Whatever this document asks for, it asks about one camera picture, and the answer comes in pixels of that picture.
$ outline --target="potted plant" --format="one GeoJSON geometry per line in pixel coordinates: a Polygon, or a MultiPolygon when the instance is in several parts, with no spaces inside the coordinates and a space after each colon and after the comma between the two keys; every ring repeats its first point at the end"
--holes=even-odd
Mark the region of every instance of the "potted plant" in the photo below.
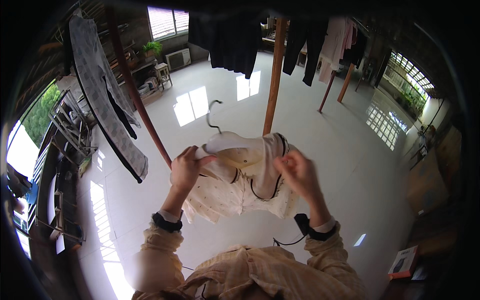
{"type": "Polygon", "coordinates": [[[162,44],[159,42],[148,42],[142,46],[142,51],[146,58],[158,56],[162,52],[162,44]]]}

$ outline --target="wooden stool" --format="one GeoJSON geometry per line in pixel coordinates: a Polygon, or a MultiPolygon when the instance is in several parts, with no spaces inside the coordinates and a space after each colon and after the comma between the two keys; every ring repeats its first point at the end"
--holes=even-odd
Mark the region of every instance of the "wooden stool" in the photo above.
{"type": "Polygon", "coordinates": [[[162,84],[162,89],[165,90],[165,87],[163,86],[164,82],[170,81],[170,84],[173,85],[172,78],[170,77],[170,71],[168,70],[168,65],[166,63],[163,62],[161,64],[155,65],[155,72],[158,82],[162,84]]]}

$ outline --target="hanger hook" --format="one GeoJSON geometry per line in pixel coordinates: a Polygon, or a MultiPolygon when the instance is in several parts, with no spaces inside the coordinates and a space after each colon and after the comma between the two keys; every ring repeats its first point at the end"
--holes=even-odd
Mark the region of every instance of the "hanger hook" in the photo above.
{"type": "Polygon", "coordinates": [[[212,106],[213,106],[213,104],[214,104],[215,102],[217,102],[217,103],[219,103],[219,104],[222,104],[222,103],[223,103],[223,102],[220,101],[220,100],[213,100],[212,102],[210,102],[210,104],[208,105],[207,124],[208,124],[208,126],[211,127],[211,128],[217,128],[217,129],[218,129],[218,132],[219,132],[220,134],[222,134],[222,132],[221,132],[221,130],[220,130],[220,127],[214,126],[214,125],[210,124],[210,110],[212,109],[212,106]]]}

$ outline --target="person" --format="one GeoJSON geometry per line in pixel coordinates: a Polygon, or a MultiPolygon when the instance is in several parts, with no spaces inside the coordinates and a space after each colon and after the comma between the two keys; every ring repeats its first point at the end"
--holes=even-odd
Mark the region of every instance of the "person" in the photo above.
{"type": "Polygon", "coordinates": [[[158,299],[364,299],[365,287],[347,263],[340,225],[328,212],[315,166],[295,150],[274,160],[285,182],[310,207],[312,229],[304,249],[312,257],[297,262],[282,247],[236,246],[200,264],[184,280],[174,252],[181,236],[182,204],[200,169],[216,159],[195,160],[198,147],[185,149],[173,162],[172,186],[159,212],[144,231],[145,243],[135,257],[127,280],[136,289],[134,300],[158,299]]]}

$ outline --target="trees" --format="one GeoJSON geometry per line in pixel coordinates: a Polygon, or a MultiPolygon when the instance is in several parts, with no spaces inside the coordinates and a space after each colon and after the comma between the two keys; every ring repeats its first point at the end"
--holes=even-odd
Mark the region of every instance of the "trees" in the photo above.
{"type": "Polygon", "coordinates": [[[52,108],[59,96],[60,91],[57,85],[52,84],[52,86],[43,94],[42,98],[35,103],[32,110],[28,113],[22,123],[22,125],[25,126],[28,135],[38,147],[42,144],[43,137],[50,124],[48,111],[52,108]]]}

